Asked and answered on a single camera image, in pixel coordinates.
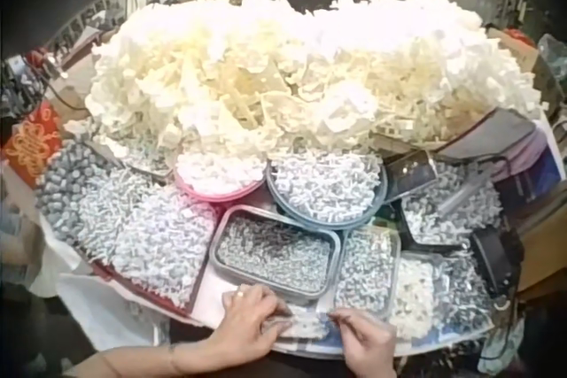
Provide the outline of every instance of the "pile of white plastic parts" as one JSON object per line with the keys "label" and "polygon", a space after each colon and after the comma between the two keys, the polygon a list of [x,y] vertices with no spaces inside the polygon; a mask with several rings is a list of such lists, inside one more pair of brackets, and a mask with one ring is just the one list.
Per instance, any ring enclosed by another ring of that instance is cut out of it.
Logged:
{"label": "pile of white plastic parts", "polygon": [[[173,169],[176,185],[169,176],[160,186],[147,174],[141,178],[103,162],[74,176],[65,152],[78,161],[94,154],[68,144],[41,181],[42,212],[56,223],[57,238],[178,307],[189,301],[219,219],[202,202],[208,200],[188,197],[182,187],[224,196],[261,181],[268,165],[279,166],[276,186],[289,192],[290,204],[310,211],[313,201],[326,208],[322,187],[313,186],[323,181],[333,188],[337,208],[358,205],[362,214],[385,180],[380,158],[375,167],[361,162],[362,155],[374,155],[376,135],[428,147],[450,141],[497,106],[540,116],[532,74],[522,73],[498,40],[486,37],[476,13],[448,0],[339,0],[332,11],[305,15],[271,0],[153,4],[93,54],[96,77],[86,105],[96,124],[94,142],[153,177]],[[296,166],[299,153],[327,163]],[[360,163],[343,167],[356,174],[345,189],[340,176],[323,176],[322,166],[337,168],[341,155]],[[68,163],[71,177],[57,171],[59,162]],[[360,175],[367,168],[372,175]],[[363,199],[347,198],[347,192]],[[72,203],[77,213],[66,214]],[[324,217],[337,216],[331,213]],[[341,219],[345,215],[340,211]],[[75,235],[75,228],[82,231]],[[426,337],[435,326],[429,317],[442,305],[432,294],[431,300],[420,296],[439,287],[434,266],[414,258],[394,261],[393,240],[365,235],[346,244],[345,270],[352,276],[340,275],[336,300],[393,311],[402,337]],[[232,263],[245,261],[237,254],[248,240],[245,233],[237,236],[242,241],[221,251]],[[321,249],[325,265],[327,250]],[[388,291],[355,294],[367,274],[358,250],[382,250],[378,260]],[[454,276],[470,276],[468,262],[455,261],[466,267],[455,266]],[[252,270],[248,266],[239,267]],[[408,290],[389,301],[396,276]],[[452,300],[446,296],[443,305]],[[463,309],[453,306],[454,318],[470,314]],[[406,317],[413,313],[421,326]]]}

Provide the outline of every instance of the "plastic bag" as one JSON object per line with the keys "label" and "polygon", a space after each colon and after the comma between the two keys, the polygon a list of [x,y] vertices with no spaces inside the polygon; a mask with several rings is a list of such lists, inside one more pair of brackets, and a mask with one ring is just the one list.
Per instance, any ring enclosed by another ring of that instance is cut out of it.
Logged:
{"label": "plastic bag", "polygon": [[567,88],[567,44],[559,42],[552,35],[543,35],[538,42],[538,50],[548,63],[559,85],[565,90]]}

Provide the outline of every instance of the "cable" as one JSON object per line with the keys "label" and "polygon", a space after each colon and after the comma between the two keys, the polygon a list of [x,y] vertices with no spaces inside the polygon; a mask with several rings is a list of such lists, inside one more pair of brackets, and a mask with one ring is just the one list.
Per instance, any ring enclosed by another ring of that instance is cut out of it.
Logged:
{"label": "cable", "polygon": [[482,359],[482,360],[498,360],[504,355],[504,353],[506,352],[506,349],[508,349],[510,331],[512,329],[512,323],[514,322],[514,311],[516,310],[516,295],[517,295],[517,286],[514,288],[514,295],[512,296],[512,301],[510,303],[510,315],[508,317],[508,325],[507,325],[507,328],[506,328],[506,336],[504,337],[504,344],[502,345],[500,354],[498,356],[494,356],[494,357],[490,357],[490,358],[480,356],[480,359]]}
{"label": "cable", "polygon": [[[34,66],[32,66],[29,62],[27,62],[27,59],[23,58],[24,63],[35,73],[35,75],[37,77],[39,77],[41,79],[41,81],[43,81],[43,84],[47,85],[47,87],[49,89],[51,89],[51,91],[53,92],[53,95],[55,95],[55,97],[67,108],[74,110],[74,111],[87,111],[87,108],[77,108],[76,106],[72,106],[70,104],[68,104],[60,95],[59,93],[53,88],[53,86],[51,86],[51,83],[49,81],[49,79],[47,77],[45,77],[37,68],[35,68]],[[47,89],[43,92],[43,97],[45,97],[45,93],[47,92]]]}

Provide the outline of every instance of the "right hand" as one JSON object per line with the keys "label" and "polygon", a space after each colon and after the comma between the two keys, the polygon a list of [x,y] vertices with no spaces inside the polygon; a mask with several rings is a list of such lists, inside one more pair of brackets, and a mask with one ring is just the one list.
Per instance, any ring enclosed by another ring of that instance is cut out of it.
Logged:
{"label": "right hand", "polygon": [[355,309],[338,309],[329,316],[340,327],[346,365],[359,378],[393,378],[396,328]]}

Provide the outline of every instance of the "forearm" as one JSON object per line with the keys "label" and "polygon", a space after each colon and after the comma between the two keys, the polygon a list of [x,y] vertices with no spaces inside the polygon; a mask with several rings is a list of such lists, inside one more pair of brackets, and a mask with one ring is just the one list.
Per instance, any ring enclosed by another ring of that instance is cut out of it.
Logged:
{"label": "forearm", "polygon": [[136,347],[102,351],[73,368],[80,378],[101,376],[172,377],[211,372],[215,356],[204,342],[167,347]]}

